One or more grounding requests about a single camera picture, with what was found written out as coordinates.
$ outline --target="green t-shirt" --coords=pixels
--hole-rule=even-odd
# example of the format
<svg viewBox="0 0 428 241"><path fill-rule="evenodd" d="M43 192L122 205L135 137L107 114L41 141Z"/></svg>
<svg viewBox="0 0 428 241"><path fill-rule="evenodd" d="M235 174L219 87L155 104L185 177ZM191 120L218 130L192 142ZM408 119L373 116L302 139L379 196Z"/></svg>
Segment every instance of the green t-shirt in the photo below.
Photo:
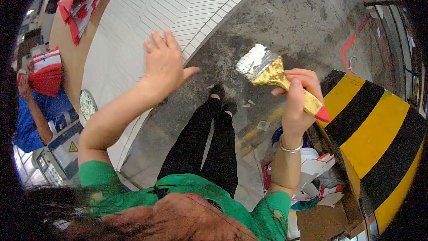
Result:
<svg viewBox="0 0 428 241"><path fill-rule="evenodd" d="M224 214L243 223L260 240L286 240L287 218L291 198L285 192L275 192L260 200L252 212L233 200L229 193L214 183L194 174L166 176L144 190L127 192L114 169L107 163L89 161L79 167L83 187L103 186L102 200L94 204L93 213L101 218L136 206L152 206L168 193L197 193L215 201Z"/></svg>

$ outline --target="paintbrush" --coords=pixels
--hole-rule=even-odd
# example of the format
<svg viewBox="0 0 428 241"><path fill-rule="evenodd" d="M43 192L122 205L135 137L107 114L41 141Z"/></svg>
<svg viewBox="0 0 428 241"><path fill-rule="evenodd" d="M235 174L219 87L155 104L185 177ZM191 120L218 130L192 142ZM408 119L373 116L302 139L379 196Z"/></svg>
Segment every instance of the paintbrush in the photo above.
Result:
<svg viewBox="0 0 428 241"><path fill-rule="evenodd" d="M288 91L290 81L284 75L281 56L268 51L261 44L256 44L236 64L236 70L244 75L253 85L275 85ZM330 122L330 116L322 103L306 89L304 111L323 122Z"/></svg>

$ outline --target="yellow warning sticker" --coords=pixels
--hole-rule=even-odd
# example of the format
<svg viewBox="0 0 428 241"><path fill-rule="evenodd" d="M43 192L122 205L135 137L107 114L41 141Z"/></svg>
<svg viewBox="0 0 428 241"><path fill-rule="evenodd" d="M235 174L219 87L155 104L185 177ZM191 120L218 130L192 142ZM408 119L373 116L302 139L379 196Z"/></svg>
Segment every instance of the yellow warning sticker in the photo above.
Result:
<svg viewBox="0 0 428 241"><path fill-rule="evenodd" d="M78 148L77 148L77 146L74 144L74 142L72 142L71 144L70 144L70 149L68 150L69 152L77 152L78 151Z"/></svg>

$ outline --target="bracelet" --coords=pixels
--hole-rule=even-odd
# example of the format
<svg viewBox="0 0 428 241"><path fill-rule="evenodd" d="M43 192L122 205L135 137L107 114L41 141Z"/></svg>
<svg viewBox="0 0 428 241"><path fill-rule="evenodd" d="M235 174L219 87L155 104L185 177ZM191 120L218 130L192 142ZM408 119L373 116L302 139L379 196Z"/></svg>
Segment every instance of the bracelet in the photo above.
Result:
<svg viewBox="0 0 428 241"><path fill-rule="evenodd" d="M288 150L288 149L285 149L285 148L282 146L282 142L281 142L281 140L282 140L282 136L283 136L283 134L281 134L281 136L280 136L280 145L279 145L279 147L280 147L280 148L281 148L281 150L283 150L284 152L289 153L289 154L295 154L295 153L299 152L299 151L300 151L300 149L303 147L303 138L302 138L302 142L300 143L300 146L299 146L299 147L297 147L296 149L294 149L294 150Z"/></svg>

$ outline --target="black shoe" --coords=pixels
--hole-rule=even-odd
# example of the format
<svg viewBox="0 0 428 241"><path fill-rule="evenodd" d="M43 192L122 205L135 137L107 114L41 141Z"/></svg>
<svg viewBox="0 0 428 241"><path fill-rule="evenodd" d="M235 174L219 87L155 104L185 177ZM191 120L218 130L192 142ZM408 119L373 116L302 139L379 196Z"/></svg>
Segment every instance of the black shoe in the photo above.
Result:
<svg viewBox="0 0 428 241"><path fill-rule="evenodd" d="M232 116L234 116L238 111L238 106L236 106L236 103L234 101L228 100L227 102L224 103L223 108L221 110L229 111L232 113Z"/></svg>
<svg viewBox="0 0 428 241"><path fill-rule="evenodd" d="M225 95L223 85L217 84L214 87L212 87L210 90L210 96L209 96L210 98L211 98L211 94L217 94L220 97L220 100L223 100Z"/></svg>

